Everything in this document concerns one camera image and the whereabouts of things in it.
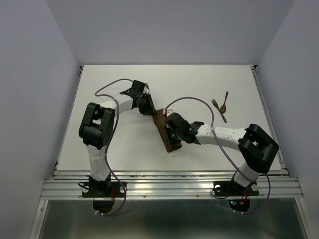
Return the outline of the brown cloth napkin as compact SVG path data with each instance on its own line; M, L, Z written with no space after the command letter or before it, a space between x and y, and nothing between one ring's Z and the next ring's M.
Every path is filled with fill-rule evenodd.
M165 149L168 153L178 150L182 147L181 141L173 139L169 134L169 128L165 124L164 109L156 111L155 115L152 115L153 121L158 129L159 135L164 143Z

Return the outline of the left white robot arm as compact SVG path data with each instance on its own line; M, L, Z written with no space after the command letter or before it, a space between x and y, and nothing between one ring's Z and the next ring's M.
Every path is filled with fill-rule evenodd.
M117 96L102 94L105 88L120 81L132 83L127 90ZM79 127L79 137L86 145L90 160L88 185L80 186L94 191L99 196L106 196L111 190L111 174L106 160L108 147L118 125L119 115L132 109L138 109L144 116L156 113L150 89L147 83L131 79L118 79L102 87L95 93L96 97L108 97L109 101L101 104L89 103Z

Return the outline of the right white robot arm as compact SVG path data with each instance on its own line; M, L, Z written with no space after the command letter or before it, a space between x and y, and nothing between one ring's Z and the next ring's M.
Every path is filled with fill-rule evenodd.
M244 192L259 174L268 174L279 151L279 145L257 124L247 128L212 127L199 121L189 123L180 114L171 113L165 118L164 130L170 137L169 142L217 145L223 153L226 153L224 148L241 152L245 162L240 167L226 156L236 169L229 182L234 194Z

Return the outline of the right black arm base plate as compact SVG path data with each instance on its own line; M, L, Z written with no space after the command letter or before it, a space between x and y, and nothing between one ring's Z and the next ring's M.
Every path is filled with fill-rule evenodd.
M240 186L234 181L214 181L212 194L218 198L259 196L259 188L256 182L250 182L248 186Z

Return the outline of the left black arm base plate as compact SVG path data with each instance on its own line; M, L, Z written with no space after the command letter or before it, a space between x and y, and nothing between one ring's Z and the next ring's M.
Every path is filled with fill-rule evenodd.
M106 191L94 191L89 182L79 182L82 189L82 198L124 198L125 192L117 181L112 181L111 186Z

